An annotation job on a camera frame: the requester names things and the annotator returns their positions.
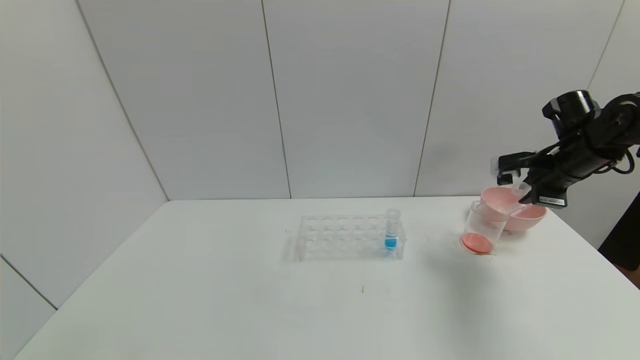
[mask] blue liquid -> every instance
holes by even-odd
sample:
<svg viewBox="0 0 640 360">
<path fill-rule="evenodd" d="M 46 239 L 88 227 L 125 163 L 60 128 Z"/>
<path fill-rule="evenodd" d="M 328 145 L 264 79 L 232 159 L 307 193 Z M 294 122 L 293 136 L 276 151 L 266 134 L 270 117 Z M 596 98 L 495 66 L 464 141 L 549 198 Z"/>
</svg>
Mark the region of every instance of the blue liquid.
<svg viewBox="0 0 640 360">
<path fill-rule="evenodd" d="M 385 237 L 385 246 L 387 249 L 395 249 L 398 244 L 398 237 L 392 235 L 386 235 Z"/>
</svg>

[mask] black robotic arm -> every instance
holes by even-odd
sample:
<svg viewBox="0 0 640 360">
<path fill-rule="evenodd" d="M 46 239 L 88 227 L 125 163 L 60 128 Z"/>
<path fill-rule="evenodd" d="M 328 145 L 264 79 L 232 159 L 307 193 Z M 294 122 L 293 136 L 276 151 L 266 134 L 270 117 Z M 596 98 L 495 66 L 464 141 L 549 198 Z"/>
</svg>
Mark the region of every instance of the black robotic arm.
<svg viewBox="0 0 640 360">
<path fill-rule="evenodd" d="M 500 156 L 493 164 L 498 185 L 513 183 L 513 176 L 529 169 L 524 182 L 531 190 L 520 203 L 565 208 L 572 184 L 592 174 L 634 170 L 629 147 L 640 144 L 640 92 L 618 96 L 601 109 L 588 91 L 576 90 L 552 99 L 542 114 L 553 122 L 558 142 L 538 152 Z M 624 157 L 629 168 L 620 170 Z"/>
</svg>

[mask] clear beaker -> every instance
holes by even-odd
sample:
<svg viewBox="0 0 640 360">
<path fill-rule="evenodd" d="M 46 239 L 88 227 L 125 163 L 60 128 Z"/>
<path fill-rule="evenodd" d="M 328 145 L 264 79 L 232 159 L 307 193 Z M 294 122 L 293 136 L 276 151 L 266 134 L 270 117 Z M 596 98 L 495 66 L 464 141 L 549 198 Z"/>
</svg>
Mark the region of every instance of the clear beaker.
<svg viewBox="0 0 640 360">
<path fill-rule="evenodd" d="M 476 254 L 490 254 L 494 250 L 507 220 L 509 220 L 509 215 L 492 210 L 482 201 L 474 201 L 471 203 L 460 242 Z"/>
</svg>

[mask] pink liquid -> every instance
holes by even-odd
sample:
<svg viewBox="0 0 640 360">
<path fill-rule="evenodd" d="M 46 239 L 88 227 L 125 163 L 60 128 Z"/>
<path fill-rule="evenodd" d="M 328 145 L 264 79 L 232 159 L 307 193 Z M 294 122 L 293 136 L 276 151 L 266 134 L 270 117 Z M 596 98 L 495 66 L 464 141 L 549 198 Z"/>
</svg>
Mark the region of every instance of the pink liquid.
<svg viewBox="0 0 640 360">
<path fill-rule="evenodd" d="M 489 254 L 493 250 L 493 244 L 489 239 L 480 234 L 468 233 L 460 237 L 460 242 L 467 249 L 478 254 Z"/>
</svg>

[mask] white table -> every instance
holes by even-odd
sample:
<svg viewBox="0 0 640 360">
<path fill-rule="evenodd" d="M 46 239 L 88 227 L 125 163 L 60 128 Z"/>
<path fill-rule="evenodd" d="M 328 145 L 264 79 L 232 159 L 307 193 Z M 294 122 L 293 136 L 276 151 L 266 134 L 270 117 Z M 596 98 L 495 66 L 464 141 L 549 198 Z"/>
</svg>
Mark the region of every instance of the white table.
<svg viewBox="0 0 640 360">
<path fill-rule="evenodd" d="M 475 197 L 165 204 L 17 356 L 623 359 L 640 291 L 555 214 L 461 248 Z M 291 261 L 301 215 L 403 212 L 401 261 Z"/>
</svg>

